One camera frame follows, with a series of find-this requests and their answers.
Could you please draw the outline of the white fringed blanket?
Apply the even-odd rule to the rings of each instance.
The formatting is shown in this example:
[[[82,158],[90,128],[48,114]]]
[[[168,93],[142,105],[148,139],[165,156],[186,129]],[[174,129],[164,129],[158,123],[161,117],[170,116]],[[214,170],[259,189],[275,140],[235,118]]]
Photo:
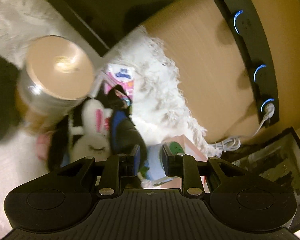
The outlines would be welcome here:
[[[185,135],[206,157],[221,156],[209,145],[205,127],[198,124],[178,88],[179,69],[164,53],[162,40],[141,25],[120,41],[106,59],[135,69],[132,119],[147,145]]]

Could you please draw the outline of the black computer case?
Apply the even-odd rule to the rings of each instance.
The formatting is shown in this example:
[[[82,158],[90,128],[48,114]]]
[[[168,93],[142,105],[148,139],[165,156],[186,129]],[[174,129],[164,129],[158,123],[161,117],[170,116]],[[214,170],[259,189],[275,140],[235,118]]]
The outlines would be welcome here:
[[[261,144],[242,145],[223,153],[221,158],[293,192],[297,212],[290,230],[300,230],[300,138],[294,128],[287,128]]]

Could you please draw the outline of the black dark plush toy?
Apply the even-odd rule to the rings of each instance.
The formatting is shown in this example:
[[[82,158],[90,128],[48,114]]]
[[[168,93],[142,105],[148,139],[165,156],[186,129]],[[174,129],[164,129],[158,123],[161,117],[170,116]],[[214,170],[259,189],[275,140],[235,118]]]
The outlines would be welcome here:
[[[130,117],[132,101],[121,85],[113,87],[107,95],[110,109],[109,139],[112,154],[130,154],[134,146],[140,147],[140,162],[147,158],[145,142]]]

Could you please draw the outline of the pink tissue pack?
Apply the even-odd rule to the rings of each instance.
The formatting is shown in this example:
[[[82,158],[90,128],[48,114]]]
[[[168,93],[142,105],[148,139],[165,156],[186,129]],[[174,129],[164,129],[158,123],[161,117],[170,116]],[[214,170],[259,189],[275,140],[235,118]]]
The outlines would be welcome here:
[[[99,72],[99,78],[101,80],[100,90],[103,95],[100,99],[107,108],[110,106],[108,95],[116,86],[119,86],[116,89],[119,91],[119,98],[125,100],[129,106],[132,104],[135,68],[118,63],[109,63]]]

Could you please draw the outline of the pink cardboard box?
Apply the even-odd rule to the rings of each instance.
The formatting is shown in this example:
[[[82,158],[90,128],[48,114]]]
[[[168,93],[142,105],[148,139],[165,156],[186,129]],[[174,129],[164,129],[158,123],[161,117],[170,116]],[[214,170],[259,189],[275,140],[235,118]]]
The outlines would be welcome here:
[[[185,151],[186,155],[190,155],[196,159],[196,161],[207,161],[207,157],[198,150],[198,148],[185,136],[175,136],[165,139],[161,144],[168,144],[172,141],[178,142]],[[159,186],[161,189],[180,189],[181,188],[181,178],[180,177],[170,177],[173,178],[172,181]]]

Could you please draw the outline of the black power strip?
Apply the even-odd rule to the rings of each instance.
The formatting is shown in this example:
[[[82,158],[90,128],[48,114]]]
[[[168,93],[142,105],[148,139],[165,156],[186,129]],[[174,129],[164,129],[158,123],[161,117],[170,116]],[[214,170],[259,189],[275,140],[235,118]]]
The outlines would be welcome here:
[[[214,0],[231,30],[248,72],[258,118],[262,120],[266,105],[275,107],[264,124],[279,122],[279,96],[273,58],[263,25],[252,0]]]

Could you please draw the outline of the white bunny plush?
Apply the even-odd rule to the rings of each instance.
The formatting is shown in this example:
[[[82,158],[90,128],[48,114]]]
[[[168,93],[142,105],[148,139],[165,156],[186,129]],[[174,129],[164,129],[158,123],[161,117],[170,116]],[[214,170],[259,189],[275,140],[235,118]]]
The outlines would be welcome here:
[[[96,99],[83,103],[81,124],[73,124],[70,128],[72,143],[70,161],[73,163],[85,157],[93,157],[95,161],[105,161],[110,155],[109,121],[112,109],[105,108]]]

